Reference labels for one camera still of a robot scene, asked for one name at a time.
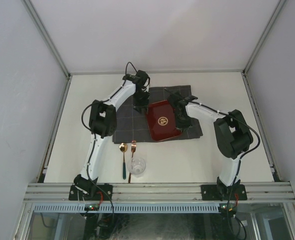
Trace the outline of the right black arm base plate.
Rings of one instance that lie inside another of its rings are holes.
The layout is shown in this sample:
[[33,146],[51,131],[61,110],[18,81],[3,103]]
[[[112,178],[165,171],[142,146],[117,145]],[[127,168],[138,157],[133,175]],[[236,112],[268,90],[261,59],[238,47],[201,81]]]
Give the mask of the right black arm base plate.
[[202,184],[200,190],[203,201],[236,201],[237,199],[246,201],[248,199],[246,188],[243,184],[236,184],[230,187],[218,184]]

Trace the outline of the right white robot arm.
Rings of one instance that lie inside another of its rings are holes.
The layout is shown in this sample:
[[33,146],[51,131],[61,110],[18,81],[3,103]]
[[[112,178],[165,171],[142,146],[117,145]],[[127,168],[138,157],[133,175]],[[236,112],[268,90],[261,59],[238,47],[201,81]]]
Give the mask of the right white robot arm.
[[251,128],[239,110],[224,113],[198,102],[180,100],[170,104],[173,108],[175,126],[186,129],[191,119],[208,119],[213,123],[215,139],[220,153],[225,157],[221,173],[216,180],[214,196],[219,200],[230,199],[238,184],[241,159],[253,143]]

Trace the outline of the red rectangular tray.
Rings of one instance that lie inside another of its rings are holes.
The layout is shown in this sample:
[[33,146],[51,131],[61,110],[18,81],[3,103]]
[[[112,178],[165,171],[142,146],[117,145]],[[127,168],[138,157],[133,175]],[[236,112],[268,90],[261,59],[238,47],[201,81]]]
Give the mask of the red rectangular tray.
[[150,136],[155,142],[176,138],[182,134],[176,127],[174,109],[168,100],[150,104],[145,117]]

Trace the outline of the grey checked cloth napkin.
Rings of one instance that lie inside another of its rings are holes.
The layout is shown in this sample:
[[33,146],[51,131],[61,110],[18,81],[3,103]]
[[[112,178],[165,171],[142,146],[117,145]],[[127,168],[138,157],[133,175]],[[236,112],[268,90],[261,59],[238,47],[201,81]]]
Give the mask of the grey checked cloth napkin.
[[[179,92],[184,98],[192,95],[191,85],[151,87],[149,89],[149,104],[167,100],[170,94],[165,91],[164,88],[167,88],[172,93]],[[116,117],[117,128],[112,137],[114,144],[130,143],[131,141],[136,141],[137,143],[160,142],[152,139],[145,115],[134,110],[133,96],[128,97],[119,107],[116,111]],[[161,140],[161,142],[201,138],[203,132],[199,121],[197,119],[192,119],[191,123],[192,126],[181,135]]]

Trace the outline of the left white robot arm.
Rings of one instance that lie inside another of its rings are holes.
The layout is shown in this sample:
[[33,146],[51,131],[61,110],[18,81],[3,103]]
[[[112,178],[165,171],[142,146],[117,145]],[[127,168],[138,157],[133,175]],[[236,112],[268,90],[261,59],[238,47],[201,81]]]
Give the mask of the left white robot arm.
[[146,110],[150,93],[148,87],[151,78],[143,71],[137,74],[125,74],[121,85],[103,100],[94,100],[86,109],[90,109],[89,122],[85,126],[90,131],[90,145],[81,172],[73,183],[79,194],[86,200],[97,195],[99,187],[99,165],[105,144],[112,139],[117,129],[117,110],[129,98],[133,98],[133,106],[137,111]]

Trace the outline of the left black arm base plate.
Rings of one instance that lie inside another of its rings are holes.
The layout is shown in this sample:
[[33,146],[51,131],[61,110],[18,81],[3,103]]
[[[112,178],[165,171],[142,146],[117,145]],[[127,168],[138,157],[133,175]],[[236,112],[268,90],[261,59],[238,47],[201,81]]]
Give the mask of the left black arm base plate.
[[104,201],[109,201],[109,197],[112,196],[113,186],[111,184],[99,184],[99,188],[93,186],[92,189],[87,192],[85,190],[78,189],[74,184],[69,190],[69,201],[99,201],[103,199]]

